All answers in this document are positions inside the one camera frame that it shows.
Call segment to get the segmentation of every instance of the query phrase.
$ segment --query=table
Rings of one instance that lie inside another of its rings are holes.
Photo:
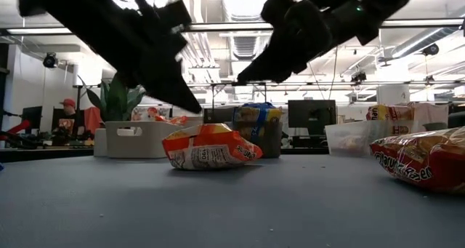
[[[93,148],[46,148],[36,150],[24,149],[0,149],[0,161],[33,161],[37,159],[54,159],[77,156],[91,156],[94,154]]]
[[[463,198],[418,191],[374,161],[282,156],[184,172],[167,160],[5,164],[0,247],[463,247]]]

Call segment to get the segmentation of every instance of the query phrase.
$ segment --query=crumpled chip bag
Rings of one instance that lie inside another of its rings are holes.
[[[465,193],[465,127],[387,137],[370,147],[396,178],[432,191]]]
[[[174,124],[174,125],[184,125],[186,124],[187,121],[187,116],[178,116],[178,117],[173,117],[171,119],[165,118],[163,116],[155,116],[155,121],[164,121],[169,124]]]
[[[367,120],[413,121],[415,108],[409,105],[374,105],[368,108]]]
[[[163,147],[178,169],[224,169],[262,157],[262,150],[226,124],[202,124],[170,134]]]

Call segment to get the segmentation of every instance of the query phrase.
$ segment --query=computer monitor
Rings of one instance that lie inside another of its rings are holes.
[[[233,121],[234,110],[236,107],[227,108],[204,108],[203,123],[218,124],[227,121]]]
[[[335,100],[289,100],[289,128],[307,128],[309,135],[324,135],[325,126],[336,124]]]
[[[28,120],[31,124],[29,128],[25,130],[25,133],[30,134],[32,129],[40,129],[42,119],[42,106],[23,108],[23,114],[21,114],[21,119],[22,121]]]

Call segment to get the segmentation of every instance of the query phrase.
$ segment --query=red cap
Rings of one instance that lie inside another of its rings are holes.
[[[70,98],[64,99],[60,104],[63,104],[64,106],[73,106],[73,108],[76,107],[76,103]]]

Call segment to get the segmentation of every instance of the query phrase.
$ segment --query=green plant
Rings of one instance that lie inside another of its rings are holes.
[[[128,89],[116,74],[110,84],[102,81],[100,97],[82,81],[90,102],[100,109],[102,121],[130,121],[132,110],[142,101],[145,91],[138,86]]]

